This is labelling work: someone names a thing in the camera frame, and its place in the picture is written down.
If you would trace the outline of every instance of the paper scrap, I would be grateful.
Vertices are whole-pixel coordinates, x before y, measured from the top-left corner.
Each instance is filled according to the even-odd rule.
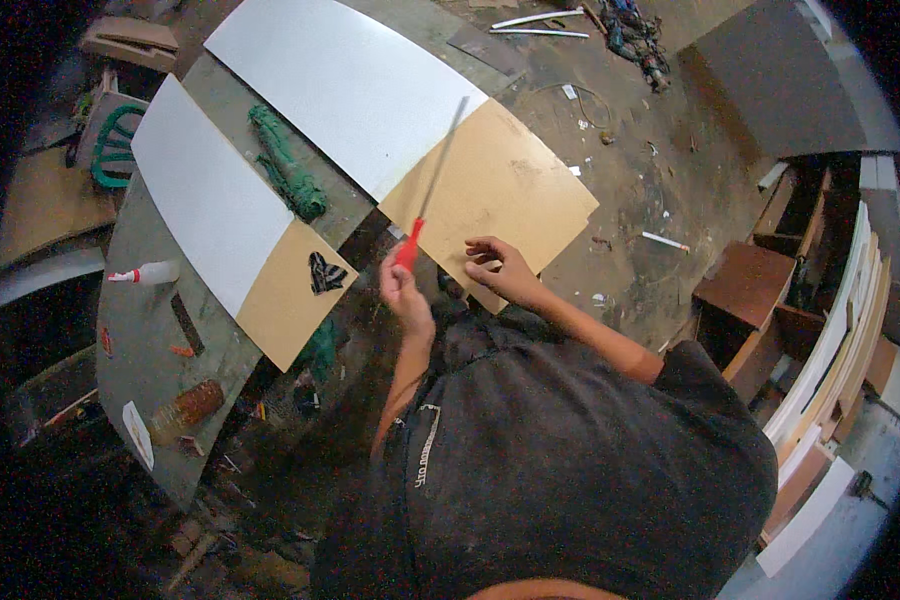
[[[133,400],[123,405],[123,424],[133,440],[133,446],[137,447],[137,452],[143,457],[146,467],[153,471],[154,446],[151,444],[150,431],[144,425],[144,419],[137,412],[137,407]]]

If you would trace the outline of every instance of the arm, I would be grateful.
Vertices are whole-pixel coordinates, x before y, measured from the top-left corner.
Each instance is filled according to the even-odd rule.
[[[400,320],[403,340],[370,454],[380,449],[394,419],[417,393],[420,380],[430,367],[430,350],[437,333],[430,304],[417,289],[414,274],[396,265],[401,246],[397,244],[380,265],[380,296]]]
[[[659,356],[557,297],[534,276],[515,247],[495,237],[466,240],[466,245],[466,253],[474,257],[466,264],[466,273],[475,282],[588,345],[627,377],[648,385],[657,379],[663,368]]]

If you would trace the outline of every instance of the red screwdriver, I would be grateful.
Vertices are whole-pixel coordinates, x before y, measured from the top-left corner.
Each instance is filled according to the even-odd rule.
[[[417,242],[420,240],[420,230],[423,229],[423,213],[430,204],[430,199],[434,195],[434,189],[437,187],[437,180],[441,176],[441,169],[444,168],[444,162],[447,153],[450,152],[450,142],[453,141],[457,126],[460,125],[461,119],[464,117],[464,109],[467,107],[469,96],[463,96],[459,99],[459,105],[456,107],[456,113],[453,115],[453,122],[450,123],[450,130],[446,137],[443,138],[443,148],[440,150],[440,156],[436,159],[436,168],[433,169],[433,178],[430,179],[430,187],[427,188],[427,194],[423,197],[423,204],[420,205],[420,214],[413,221],[413,231],[409,234],[409,239],[404,243],[400,251],[396,253],[396,264],[404,267],[408,271],[414,270],[414,263],[417,261]]]

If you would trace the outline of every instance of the black t-shirt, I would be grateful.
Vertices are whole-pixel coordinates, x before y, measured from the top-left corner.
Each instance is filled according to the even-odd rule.
[[[710,598],[773,508],[777,457],[696,342],[654,385],[523,311],[451,327],[341,498],[317,598],[466,598],[532,578]]]

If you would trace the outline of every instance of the hand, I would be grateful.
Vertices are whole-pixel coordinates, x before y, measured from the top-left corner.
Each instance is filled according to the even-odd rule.
[[[538,310],[553,295],[530,270],[517,248],[493,236],[474,237],[465,244],[468,257],[475,257],[466,263],[466,274],[497,296],[528,310]],[[503,264],[484,266],[495,260]]]
[[[396,264],[397,244],[380,265],[380,297],[400,319],[404,336],[431,344],[437,335],[437,324],[430,312],[430,302],[417,289],[414,274]]]

